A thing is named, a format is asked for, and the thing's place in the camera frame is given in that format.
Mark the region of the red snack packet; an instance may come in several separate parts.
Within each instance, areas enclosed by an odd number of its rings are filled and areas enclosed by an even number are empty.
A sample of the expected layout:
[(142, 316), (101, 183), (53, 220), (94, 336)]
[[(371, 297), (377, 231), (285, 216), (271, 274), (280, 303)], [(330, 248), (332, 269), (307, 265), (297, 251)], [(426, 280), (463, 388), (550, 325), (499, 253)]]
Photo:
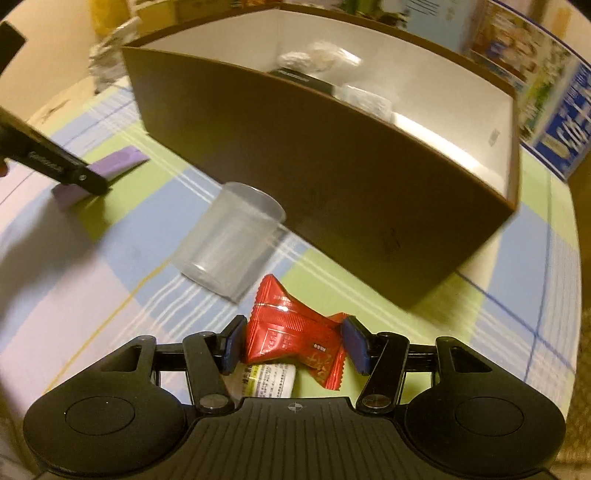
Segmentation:
[(247, 322), (246, 365), (293, 359), (322, 388), (338, 391), (346, 361), (342, 325), (346, 313), (324, 316), (290, 295), (273, 274), (263, 277)]

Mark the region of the purple cream tube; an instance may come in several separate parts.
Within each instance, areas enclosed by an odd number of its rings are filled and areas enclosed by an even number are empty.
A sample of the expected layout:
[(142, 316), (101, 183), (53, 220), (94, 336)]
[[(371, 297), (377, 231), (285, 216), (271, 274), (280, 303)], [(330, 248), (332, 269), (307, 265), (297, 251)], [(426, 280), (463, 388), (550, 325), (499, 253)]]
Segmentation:
[[(86, 169), (91, 172), (91, 175), (86, 175), (84, 181), (69, 185), (58, 184), (51, 193), (58, 208), (61, 211), (68, 210), (86, 198), (105, 195), (112, 182), (148, 160), (149, 157), (141, 150), (134, 146), (127, 146), (88, 165)], [(93, 184), (99, 183), (104, 186), (104, 191), (91, 193), (88, 190), (88, 180), (91, 180)]]

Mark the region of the cotton swab bag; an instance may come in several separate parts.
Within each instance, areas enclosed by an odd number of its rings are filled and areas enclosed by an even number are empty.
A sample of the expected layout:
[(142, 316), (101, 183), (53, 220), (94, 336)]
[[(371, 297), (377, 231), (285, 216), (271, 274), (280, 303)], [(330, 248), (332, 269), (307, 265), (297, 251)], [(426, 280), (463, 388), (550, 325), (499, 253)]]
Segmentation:
[(317, 41), (308, 45), (304, 51), (290, 51), (276, 57), (280, 68), (304, 74), (327, 72), (335, 68), (356, 68), (363, 60), (338, 45), (328, 41)]

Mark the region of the small white bottle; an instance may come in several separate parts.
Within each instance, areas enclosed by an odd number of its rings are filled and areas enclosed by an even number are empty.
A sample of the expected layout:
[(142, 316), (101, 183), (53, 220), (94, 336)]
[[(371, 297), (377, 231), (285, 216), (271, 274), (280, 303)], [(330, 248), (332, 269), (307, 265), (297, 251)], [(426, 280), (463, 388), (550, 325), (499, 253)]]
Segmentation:
[(238, 404), (246, 397), (288, 399), (293, 394), (296, 377), (297, 368), (293, 364), (239, 363), (235, 371), (224, 378), (224, 383)]

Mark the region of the clear plastic cup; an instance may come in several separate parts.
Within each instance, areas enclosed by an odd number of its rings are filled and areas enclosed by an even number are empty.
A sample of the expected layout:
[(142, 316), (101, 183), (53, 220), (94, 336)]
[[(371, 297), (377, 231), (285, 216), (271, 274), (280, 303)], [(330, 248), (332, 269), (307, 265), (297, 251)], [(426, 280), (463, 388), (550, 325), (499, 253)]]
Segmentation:
[(286, 212), (269, 194), (228, 182), (171, 258), (179, 272), (218, 296), (238, 302), (270, 254)]

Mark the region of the plaid tablecloth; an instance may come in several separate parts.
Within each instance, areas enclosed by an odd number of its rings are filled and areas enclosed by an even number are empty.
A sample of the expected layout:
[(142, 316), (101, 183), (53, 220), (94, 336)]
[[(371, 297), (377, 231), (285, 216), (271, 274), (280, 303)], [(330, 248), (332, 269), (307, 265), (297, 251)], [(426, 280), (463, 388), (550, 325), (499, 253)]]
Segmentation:
[[(1, 386), (15, 418), (43, 393), (138, 335), (176, 342), (252, 308), (188, 281), (169, 258), (217, 185), (149, 138), (120, 80), (91, 100), (73, 87), (35, 125), (88, 161), (133, 145), (148, 161), (105, 197), (61, 211), (21, 165), (1, 182)], [(567, 410), (581, 321), (580, 251), (565, 183), (523, 152), (517, 214), (415, 307), (390, 303), (293, 234), (264, 271), (325, 315), (415, 343), (451, 335)]]

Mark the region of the brown open storage box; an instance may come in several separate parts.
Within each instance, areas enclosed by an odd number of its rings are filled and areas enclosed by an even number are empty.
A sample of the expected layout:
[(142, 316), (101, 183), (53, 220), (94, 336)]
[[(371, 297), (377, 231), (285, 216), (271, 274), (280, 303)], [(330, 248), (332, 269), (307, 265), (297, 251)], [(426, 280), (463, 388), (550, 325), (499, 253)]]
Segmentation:
[[(276, 71), (327, 41), (359, 57), (329, 73), (386, 97), (380, 119)], [(290, 4), (230, 10), (123, 49), (148, 134), (212, 179), (263, 190), (287, 228), (408, 307), (514, 214), (514, 89), (405, 31)]]

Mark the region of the brown blue knitted cloth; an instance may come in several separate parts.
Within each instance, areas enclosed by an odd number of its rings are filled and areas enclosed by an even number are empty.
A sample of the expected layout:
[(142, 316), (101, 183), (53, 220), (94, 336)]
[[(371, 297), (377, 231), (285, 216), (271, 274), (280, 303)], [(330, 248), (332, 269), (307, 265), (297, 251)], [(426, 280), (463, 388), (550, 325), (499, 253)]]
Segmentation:
[(335, 98), (356, 109), (388, 123), (394, 122), (394, 107), (390, 99), (350, 83), (335, 88)]

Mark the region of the black shaver box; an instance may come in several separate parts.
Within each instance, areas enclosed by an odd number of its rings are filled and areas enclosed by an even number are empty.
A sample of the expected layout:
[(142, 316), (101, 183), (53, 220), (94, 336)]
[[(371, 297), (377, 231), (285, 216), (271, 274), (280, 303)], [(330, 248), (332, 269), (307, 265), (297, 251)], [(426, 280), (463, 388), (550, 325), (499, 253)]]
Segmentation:
[(335, 94), (335, 86), (311, 75), (288, 68), (277, 68), (269, 72), (273, 77), (297, 83), (298, 85), (332, 96)]

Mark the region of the blue milk carton box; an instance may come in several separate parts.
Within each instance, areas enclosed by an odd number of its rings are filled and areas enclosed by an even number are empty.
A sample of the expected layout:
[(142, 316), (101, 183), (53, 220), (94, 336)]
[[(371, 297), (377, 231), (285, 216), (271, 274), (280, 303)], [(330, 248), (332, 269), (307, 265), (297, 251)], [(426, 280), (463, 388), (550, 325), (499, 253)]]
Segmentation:
[(500, 1), (484, 3), (466, 54), (514, 87), (522, 146), (568, 179), (590, 153), (590, 63)]

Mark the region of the green milk carton box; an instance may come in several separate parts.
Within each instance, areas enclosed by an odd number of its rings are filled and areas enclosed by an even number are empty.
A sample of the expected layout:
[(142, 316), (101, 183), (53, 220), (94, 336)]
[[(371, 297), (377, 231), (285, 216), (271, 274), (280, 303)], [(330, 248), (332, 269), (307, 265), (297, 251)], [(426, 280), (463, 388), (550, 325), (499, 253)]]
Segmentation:
[(339, 1), (339, 9), (460, 51), (477, 1)]

